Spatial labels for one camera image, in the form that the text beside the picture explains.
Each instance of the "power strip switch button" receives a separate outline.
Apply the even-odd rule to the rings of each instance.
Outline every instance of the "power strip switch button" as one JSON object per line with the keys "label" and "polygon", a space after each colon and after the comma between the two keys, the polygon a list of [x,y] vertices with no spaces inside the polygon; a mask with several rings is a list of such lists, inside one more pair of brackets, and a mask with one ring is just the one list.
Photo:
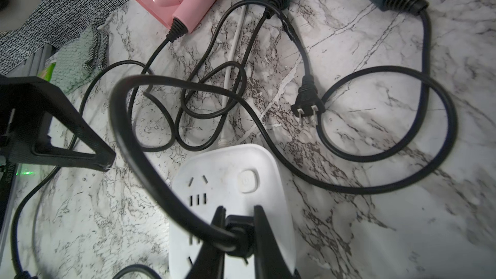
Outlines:
{"label": "power strip switch button", "polygon": [[238,190],[241,193],[252,193],[257,190],[257,174],[252,170],[246,170],[238,174]]}

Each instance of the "power socket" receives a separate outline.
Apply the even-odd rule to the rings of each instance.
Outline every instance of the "power socket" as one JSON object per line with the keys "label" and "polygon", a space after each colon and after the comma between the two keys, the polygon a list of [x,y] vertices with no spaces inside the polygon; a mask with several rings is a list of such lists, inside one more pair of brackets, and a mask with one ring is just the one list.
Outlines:
{"label": "power socket", "polygon": [[[261,205],[288,269],[296,263],[293,221],[281,182],[279,166],[261,146],[245,144],[217,149],[184,163],[172,183],[174,193],[194,214],[210,223],[218,206],[230,214],[253,216]],[[202,247],[202,241],[170,222],[169,265],[173,279],[183,279]],[[225,256],[224,278],[254,279],[254,258]]]}

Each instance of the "hair dryer handle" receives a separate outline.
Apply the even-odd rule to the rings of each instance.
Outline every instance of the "hair dryer handle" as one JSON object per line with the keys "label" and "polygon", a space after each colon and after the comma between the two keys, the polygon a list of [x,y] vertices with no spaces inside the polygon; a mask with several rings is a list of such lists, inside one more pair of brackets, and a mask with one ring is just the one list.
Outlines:
{"label": "hair dryer handle", "polygon": [[188,33],[191,33],[215,1],[183,0],[172,16],[181,21],[188,28]]}

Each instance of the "black power cord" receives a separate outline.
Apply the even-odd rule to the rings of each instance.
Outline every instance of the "black power cord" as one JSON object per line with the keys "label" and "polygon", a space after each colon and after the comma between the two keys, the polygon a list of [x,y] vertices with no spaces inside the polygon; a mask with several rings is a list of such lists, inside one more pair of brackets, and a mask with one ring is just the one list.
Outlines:
{"label": "black power cord", "polygon": [[[296,45],[298,51],[301,54],[301,57],[303,59],[304,63],[304,69],[305,69],[305,76],[302,82],[302,86],[299,90],[299,95],[297,96],[295,104],[292,106],[292,110],[295,115],[300,116],[300,117],[306,117],[306,116],[311,116],[311,115],[316,115],[317,116],[317,133],[319,135],[319,138],[323,142],[323,144],[334,154],[337,156],[348,159],[351,161],[357,161],[357,162],[371,162],[371,161],[377,161],[381,159],[388,158],[402,149],[404,149],[416,136],[418,133],[420,127],[422,126],[422,123],[425,118],[425,114],[427,112],[427,104],[428,104],[428,97],[429,97],[429,88],[433,89],[441,98],[441,101],[444,104],[444,107],[446,109],[447,117],[448,117],[448,130],[446,134],[445,141],[443,143],[443,146],[441,147],[441,150],[439,153],[434,157],[434,159],[428,163],[425,167],[423,167],[420,171],[416,172],[412,176],[409,176],[403,180],[400,180],[398,182],[392,183],[392,184],[387,184],[387,185],[382,185],[382,186],[375,186],[375,187],[346,187],[346,186],[341,186],[341,185],[334,185],[330,183],[325,183],[322,181],[319,181],[313,177],[310,177],[300,171],[298,168],[296,168],[293,164],[291,164],[279,150],[276,148],[276,145],[272,142],[270,139],[268,133],[264,129],[261,121],[258,119],[256,113],[251,109],[251,107],[244,101],[242,98],[242,95],[246,89],[246,72],[245,72],[245,65],[247,63],[247,59],[249,57],[249,54],[251,52],[251,49],[253,47],[253,44],[255,42],[256,36],[263,25],[264,21],[267,18],[267,13],[264,14],[264,16],[260,19],[259,23],[257,24],[257,27],[255,28],[252,37],[250,39],[250,42],[248,44],[248,47],[246,49],[245,56],[241,62],[241,64],[237,62],[226,62],[211,72],[209,72],[205,77],[201,78],[198,83],[193,83],[191,80],[197,76],[200,68],[204,64],[205,60],[207,59],[208,55],[210,54],[216,37],[220,32],[220,28],[225,22],[226,18],[234,11],[235,9],[239,8],[240,6],[243,5],[248,5],[248,4],[256,4],[256,5],[262,5],[266,8],[266,11],[269,10],[272,13],[271,14],[276,14],[279,19],[282,22],[283,29],[284,31],[288,34],[289,38],[294,42]],[[137,174],[141,182],[144,184],[145,188],[148,190],[150,195],[158,202],[158,204],[170,215],[170,217],[176,221],[178,224],[183,226],[186,230],[190,231],[191,233],[195,234],[197,237],[203,239],[204,241],[207,241],[211,243],[212,245],[216,246],[219,249],[222,249],[224,251],[233,251],[236,247],[239,246],[240,239],[238,239],[234,234],[229,233],[223,229],[220,228],[215,228],[212,226],[209,226],[205,222],[203,222],[201,219],[196,217],[194,214],[192,214],[184,205],[177,199],[177,197],[170,191],[170,189],[167,187],[167,185],[162,181],[160,176],[156,173],[156,171],[153,169],[151,166],[150,162],[147,160],[147,158],[144,156],[143,152],[157,152],[157,151],[163,151],[174,143],[175,140],[178,141],[178,143],[183,146],[185,149],[189,151],[201,151],[204,149],[207,149],[209,146],[211,146],[214,141],[217,139],[218,135],[220,134],[220,131],[227,119],[227,113],[237,104],[241,104],[247,112],[251,115],[253,121],[255,121],[255,124],[259,128],[264,140],[267,142],[267,145],[270,147],[274,155],[284,164],[290,171],[292,171],[296,176],[300,177],[304,181],[313,184],[315,186],[334,191],[334,192],[340,192],[340,193],[347,193],[347,194],[360,194],[360,195],[368,195],[368,194],[380,194],[380,193],[386,193],[386,192],[391,192],[394,190],[398,190],[401,188],[404,188],[408,185],[411,185],[427,175],[429,175],[432,171],[434,171],[436,168],[439,167],[439,165],[444,161],[444,159],[447,157],[449,152],[451,151],[454,142],[456,140],[456,134],[457,134],[457,128],[458,128],[458,123],[457,123],[457,117],[456,117],[456,110],[453,104],[453,101],[451,100],[449,94],[446,92],[446,90],[443,89],[443,87],[438,84],[435,80],[433,80],[429,76],[429,71],[430,71],[430,48],[431,48],[431,22],[429,19],[428,14],[426,13],[425,10],[420,11],[419,13],[423,25],[424,25],[424,45],[423,45],[423,52],[422,52],[422,73],[419,71],[406,68],[406,67],[400,67],[400,66],[378,66],[378,67],[372,67],[372,68],[367,68],[363,69],[357,72],[354,72],[347,77],[344,77],[341,79],[338,83],[336,83],[334,86],[332,86],[320,99],[317,96],[317,91],[316,87],[313,82],[313,76],[311,75],[310,68],[309,68],[309,61],[308,61],[308,56],[306,54],[306,51],[301,44],[300,39],[298,38],[294,28],[292,27],[291,23],[289,20],[282,14],[282,12],[276,8],[274,8],[272,5],[259,1],[259,0],[245,0],[239,3],[234,4],[230,9],[227,10],[227,12],[224,14],[224,16],[221,18],[219,25],[217,26],[214,35],[212,37],[212,40],[210,42],[209,47],[207,48],[206,53],[203,55],[202,59],[198,62],[196,65],[195,69],[191,72],[189,75],[188,79],[186,81],[174,79],[174,78],[169,78],[169,77],[159,77],[159,76],[136,76],[136,77],[128,77],[126,79],[121,80],[117,86],[115,87],[112,96],[111,96],[111,102],[110,102],[110,115],[111,115],[111,124],[114,129],[115,133],[115,138],[118,142],[119,147],[121,148],[121,151],[124,155],[124,157],[127,159],[128,163],[131,165],[133,168],[134,172]],[[87,97],[89,96],[89,92],[92,89],[92,87],[96,84],[96,82],[99,80],[99,78],[108,72],[110,69],[118,66],[118,65],[123,65],[127,63],[132,63],[132,64],[137,64],[143,67],[143,71],[141,74],[146,73],[147,71],[149,72],[149,67],[152,64],[153,60],[157,57],[158,53],[167,45],[168,42],[173,42],[175,39],[177,39],[179,36],[182,34],[185,34],[185,30],[183,27],[181,27],[181,24],[176,24],[173,28],[171,29],[170,33],[172,34],[172,37],[169,36],[167,39],[155,50],[151,58],[148,60],[146,64],[140,63],[140,62],[135,62],[135,61],[123,61],[123,62],[118,62],[113,65],[110,65],[105,71],[103,71],[100,75],[98,75],[95,80],[90,84],[90,87],[88,88],[85,97],[83,98],[83,102],[81,104],[80,108],[80,113],[82,114],[82,111],[84,109],[84,104],[86,103]],[[215,86],[210,86],[204,84],[207,80],[215,76],[218,72],[222,71],[224,68],[228,66],[233,66],[235,68],[238,68],[238,75],[236,76],[236,80],[234,82],[234,85],[232,87],[232,90],[225,90],[223,88],[215,87]],[[346,153],[332,145],[332,143],[327,139],[323,128],[322,128],[322,122],[321,122],[321,114],[325,112],[325,107],[324,104],[327,102],[327,100],[330,98],[330,96],[341,86],[343,86],[345,83],[349,82],[350,80],[370,74],[370,73],[375,73],[375,72],[397,72],[397,73],[402,73],[409,75],[411,77],[417,78],[420,81],[422,81],[422,87],[421,87],[421,95],[418,103],[418,111],[415,117],[415,120],[412,124],[412,127],[408,131],[408,133],[392,148],[379,153],[375,154],[372,156],[354,156],[352,154]],[[131,126],[131,117],[132,117],[132,110],[133,110],[133,103],[137,94],[137,89],[141,85],[150,85],[148,89],[143,93],[145,97],[150,99],[159,109],[160,111],[164,114],[171,132],[172,136],[171,139],[165,144],[164,146],[159,146],[155,148],[147,148],[144,146],[141,146],[130,128]],[[170,116],[169,112],[166,110],[166,108],[163,106],[161,102],[158,101],[157,98],[152,96],[150,94],[151,88],[154,84],[157,85],[169,85],[169,86],[175,86],[182,88],[183,90],[181,91],[181,106],[182,108],[179,109],[179,112],[176,117],[176,121],[173,125],[172,117]],[[126,101],[126,95],[129,90],[133,90],[133,93],[131,94],[129,106],[126,109],[126,105],[122,104],[122,102]],[[229,97],[228,104],[225,108],[209,113],[209,114],[200,114],[191,111],[187,103],[191,100],[192,96],[196,91],[205,91],[205,92],[211,92],[214,94],[220,94]],[[215,118],[218,116],[221,116],[221,119],[219,121],[219,124],[217,125],[217,128],[213,134],[213,136],[203,145],[200,146],[189,146],[187,145],[179,136],[179,126],[180,126],[180,121],[181,117],[183,115],[183,112],[198,119],[211,119]],[[121,121],[122,117],[126,117],[129,119],[129,121]],[[70,147],[73,146],[75,143],[75,139],[71,141],[71,144],[69,145]],[[18,217],[20,215],[20,211],[26,204],[26,202],[33,196],[44,184],[46,184],[48,181],[50,181],[54,175],[58,172],[60,167],[56,167],[50,174],[49,176],[43,180],[32,192],[26,196],[26,198],[21,202],[19,205],[19,208],[16,211],[16,214],[14,215],[14,221],[12,224],[12,231],[14,232],[14,222],[15,224],[15,232],[17,231],[17,223],[18,223]],[[15,234],[12,237],[13,244],[16,244],[16,237],[17,234]],[[15,250],[14,250],[14,245],[12,245],[12,255],[16,256],[17,259],[14,261],[14,267],[16,268],[16,272],[18,273],[18,276],[21,277],[22,274],[26,272],[22,272],[22,268],[20,267],[20,262],[18,258],[18,251],[17,247],[15,245]],[[140,266],[140,265],[132,265],[129,266],[121,272],[119,272],[116,275],[116,278],[120,278],[124,274],[127,274],[129,272],[134,272],[134,271],[139,271],[142,273],[147,274],[151,278],[157,278],[158,275],[156,275],[155,272],[150,272],[149,270],[144,270],[148,269],[146,266]]]}
{"label": "black power cord", "polygon": [[[95,87],[96,83],[102,78],[104,74],[112,70],[113,68],[120,66],[120,65],[126,65],[126,64],[134,64],[134,65],[139,65],[142,66],[145,70],[145,72],[148,72],[152,74],[151,69],[149,69],[149,65],[146,66],[145,64],[134,61],[134,60],[124,60],[120,61],[117,63],[114,63],[112,65],[109,65],[107,68],[105,68],[102,72],[100,72],[90,83],[88,86],[88,89],[84,93],[83,99],[81,101],[81,105],[79,106],[79,114],[83,115],[84,112],[84,107],[86,106],[86,102],[88,102],[89,95],[93,88]],[[134,98],[130,100],[129,106],[132,106],[134,102]],[[69,150],[72,150],[74,148],[74,145],[76,144],[77,137],[74,135],[72,136],[71,142],[69,143],[69,146],[67,147]],[[17,247],[17,226],[19,225],[19,219],[21,216],[22,209],[24,206],[26,206],[27,202],[35,195],[46,183],[48,183],[50,180],[52,180],[57,172],[60,170],[60,166],[55,167],[49,174],[46,176],[45,179],[43,179],[34,189],[29,192],[24,199],[20,202],[19,206],[17,207],[14,216],[12,218],[12,225],[11,225],[11,231],[10,231],[10,252],[12,255],[12,265],[14,267],[14,270],[16,272],[16,276],[14,277],[15,279],[29,279],[29,278],[37,278],[36,276],[31,277],[29,273],[25,270],[23,270],[20,257],[19,257],[19,248]]]}
{"label": "black power cord", "polygon": [[124,275],[129,273],[142,273],[151,279],[161,279],[160,276],[151,268],[146,265],[134,264],[129,265],[119,271],[112,279],[121,279]]}
{"label": "black power cord", "polygon": [[[342,185],[334,185],[331,183],[325,183],[323,181],[317,180],[311,176],[306,175],[303,173],[301,170],[296,168],[293,164],[291,164],[279,150],[277,149],[276,145],[274,142],[271,140],[270,136],[268,135],[267,131],[265,130],[262,122],[258,119],[257,114],[251,109],[251,107],[248,105],[248,103],[242,98],[242,94],[245,90],[245,84],[246,84],[246,73],[244,71],[244,65],[239,64],[237,62],[226,62],[219,67],[215,68],[212,70],[210,73],[208,73],[205,77],[203,77],[200,82],[194,83],[191,82],[192,78],[195,76],[195,74],[199,70],[198,65],[202,65],[203,62],[205,61],[206,57],[208,56],[208,53],[212,49],[213,43],[217,37],[217,34],[220,31],[220,26],[222,26],[223,22],[226,20],[227,16],[232,13],[235,9],[239,8],[240,6],[243,5],[248,5],[248,4],[255,4],[255,5],[262,5],[266,9],[271,10],[274,14],[276,14],[279,19],[282,22],[283,29],[284,31],[288,34],[289,38],[294,42],[296,47],[301,53],[301,57],[303,59],[304,63],[304,68],[305,68],[305,76],[304,78],[307,78],[305,81],[304,79],[304,84],[299,90],[298,97],[300,97],[300,101],[297,97],[297,101],[295,104],[306,104],[304,107],[310,107],[308,105],[309,103],[315,104],[321,102],[322,105],[325,103],[329,97],[334,93],[339,87],[341,87],[343,84],[349,82],[350,80],[370,74],[370,73],[375,73],[375,72],[397,72],[401,74],[406,74],[411,77],[417,78],[420,81],[422,81],[422,89],[421,89],[421,99],[419,101],[419,110],[417,112],[416,120],[414,121],[414,125],[410,129],[409,133],[400,141],[401,143],[406,143],[408,144],[416,135],[418,132],[420,125],[422,124],[424,117],[425,117],[425,112],[427,110],[427,98],[428,98],[428,90],[433,89],[436,94],[440,97],[441,101],[443,102],[443,105],[446,109],[446,114],[447,114],[447,119],[448,119],[448,130],[446,133],[446,138],[444,140],[443,146],[441,147],[441,150],[439,153],[435,156],[435,158],[427,164],[424,168],[422,168],[420,171],[416,172],[412,176],[409,176],[405,178],[404,180],[400,180],[395,183],[387,184],[387,185],[382,185],[382,186],[375,186],[375,187],[348,187],[348,186],[342,186]],[[185,146],[184,142],[180,140],[179,138],[179,133],[178,133],[178,122],[180,120],[182,112],[185,112],[193,117],[197,118],[212,118],[215,116],[221,115],[221,121],[219,123],[219,126],[216,129],[219,130],[219,127],[221,127],[225,121],[225,116],[226,114],[223,112],[228,112],[229,108],[232,108],[234,104],[239,103],[245,110],[248,112],[248,114],[252,117],[253,121],[257,125],[258,129],[261,132],[262,137],[264,140],[267,142],[267,145],[271,149],[271,151],[274,153],[274,155],[284,164],[290,171],[292,171],[296,176],[300,177],[304,181],[313,184],[315,186],[333,191],[333,192],[340,192],[340,193],[347,193],[347,194],[360,194],[360,195],[369,195],[369,194],[380,194],[380,193],[386,193],[386,192],[391,192],[394,190],[398,190],[401,188],[404,188],[408,185],[411,185],[422,178],[426,177],[429,173],[434,171],[439,165],[443,162],[443,160],[446,158],[446,156],[449,154],[451,149],[453,148],[454,142],[456,140],[456,135],[457,135],[457,130],[458,130],[458,122],[457,122],[457,115],[456,115],[456,109],[454,106],[454,103],[449,95],[449,93],[443,89],[443,87],[437,83],[434,79],[432,79],[429,76],[429,55],[430,55],[430,44],[431,44],[431,23],[429,20],[429,17],[427,13],[422,11],[420,13],[421,18],[424,23],[424,35],[425,35],[425,41],[424,41],[424,50],[423,50],[423,73],[411,69],[411,68],[406,68],[406,67],[400,67],[400,66],[379,66],[379,67],[372,67],[372,68],[367,68],[363,69],[357,72],[354,72],[350,74],[347,77],[344,77],[342,80],[340,80],[338,83],[336,83],[334,86],[332,86],[322,97],[322,99],[319,98],[313,98],[312,96],[316,96],[316,90],[313,89],[313,77],[310,73],[309,70],[309,62],[308,62],[308,56],[305,52],[305,49],[303,45],[301,44],[300,39],[296,35],[296,32],[294,28],[292,27],[291,23],[289,20],[286,18],[284,14],[280,10],[277,10],[274,8],[272,5],[269,3],[259,1],[259,0],[245,0],[238,2],[234,4],[230,9],[226,11],[226,13],[222,16],[218,27],[216,28],[214,32],[214,36],[212,37],[212,40],[210,42],[209,48],[207,49],[207,52],[205,55],[202,57],[200,60],[200,63],[195,67],[195,70],[193,73],[190,75],[190,77],[186,80],[179,80],[171,77],[162,77],[162,76],[133,76],[133,77],[127,77],[125,79],[120,80],[117,85],[114,87],[114,90],[112,91],[111,98],[110,98],[110,104],[109,104],[109,110],[110,110],[110,122],[111,126],[114,130],[115,134],[115,139],[117,142],[117,145],[121,149],[122,155],[126,159],[126,161],[129,163],[133,171],[135,172],[136,176],[139,178],[141,183],[144,185],[145,189],[148,191],[148,193],[155,199],[155,201],[164,209],[164,211],[170,216],[172,220],[174,220],[177,224],[182,226],[185,230],[189,231],[190,233],[194,234],[198,238],[204,240],[205,242],[208,242],[215,247],[229,252],[233,251],[236,247],[240,245],[239,241],[240,239],[237,239],[235,235],[217,228],[215,226],[210,226],[197,216],[195,216],[189,209],[184,206],[184,204],[175,196],[175,194],[169,189],[169,187],[164,183],[162,178],[158,175],[156,170],[153,168],[151,165],[150,161],[146,158],[144,153],[140,150],[140,146],[138,141],[133,135],[133,130],[131,128],[131,125],[129,122],[126,121],[121,121],[122,116],[126,114],[126,96],[127,93],[132,90],[136,89],[139,86],[143,85],[167,85],[167,86],[173,86],[173,87],[178,87],[182,88],[182,108],[180,109],[178,116],[176,118],[176,127],[175,127],[175,133],[176,133],[176,138],[178,142],[184,146],[186,149],[188,149],[189,146]],[[238,68],[239,74],[237,76],[237,82],[235,82],[235,85],[233,86],[233,90],[226,90],[220,87],[216,86],[211,86],[204,84],[204,82],[215,75],[217,72],[221,71],[222,69],[226,68],[227,66],[233,66],[235,68]],[[190,92],[185,95],[185,90],[190,90]],[[194,113],[191,110],[189,110],[186,106],[186,103],[189,101],[191,96],[193,95],[195,91],[204,91],[204,92],[210,92],[214,94],[220,94],[223,96],[227,96],[229,98],[229,101],[231,102],[228,104],[226,108],[224,108],[222,111],[223,112],[213,112],[210,114],[198,114]],[[313,109],[314,115],[317,115],[318,118],[318,126],[317,126],[317,131],[319,133],[319,138],[322,140],[324,145],[328,147],[332,152],[337,154],[338,156],[348,156],[350,154],[347,154],[345,152],[340,151],[336,147],[332,146],[330,141],[326,138],[325,133],[323,132],[322,128],[322,122],[321,122],[321,113],[324,110],[319,109],[317,107],[317,110]],[[300,116],[307,116],[305,112],[298,112]],[[205,147],[208,147],[208,144],[210,142],[207,142],[206,144],[202,145]],[[378,154],[378,156],[370,156],[370,157],[358,157],[354,156],[353,159],[354,161],[375,161],[380,158],[381,156],[384,156],[384,158],[387,158],[395,153],[398,153],[402,148],[393,147],[381,154]]]}

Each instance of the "white cable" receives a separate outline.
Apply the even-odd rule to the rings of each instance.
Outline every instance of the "white cable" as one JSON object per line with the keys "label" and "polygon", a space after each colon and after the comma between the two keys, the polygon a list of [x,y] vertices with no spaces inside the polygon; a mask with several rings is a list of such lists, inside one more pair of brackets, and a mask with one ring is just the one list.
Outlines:
{"label": "white cable", "polygon": [[[241,13],[239,15],[239,20],[238,20],[238,27],[236,27],[236,32],[234,33],[234,37],[232,38],[232,44],[231,44],[231,50],[229,51],[229,57],[228,61],[232,61],[234,59],[234,54],[236,53],[236,48],[238,47],[238,41],[239,41],[239,35],[241,34],[241,28],[243,27],[243,23],[245,22],[245,15],[246,15],[246,9],[248,5],[243,6],[241,8]],[[231,66],[228,66],[226,68],[226,75],[224,77],[224,88],[229,89],[230,83],[231,83]],[[227,96],[222,96],[222,108],[227,106]],[[225,148],[226,146],[229,146],[229,140],[226,139],[226,126],[227,124],[224,124],[224,127],[222,128],[222,131],[220,132],[219,136],[219,141],[218,145],[220,148]]]}

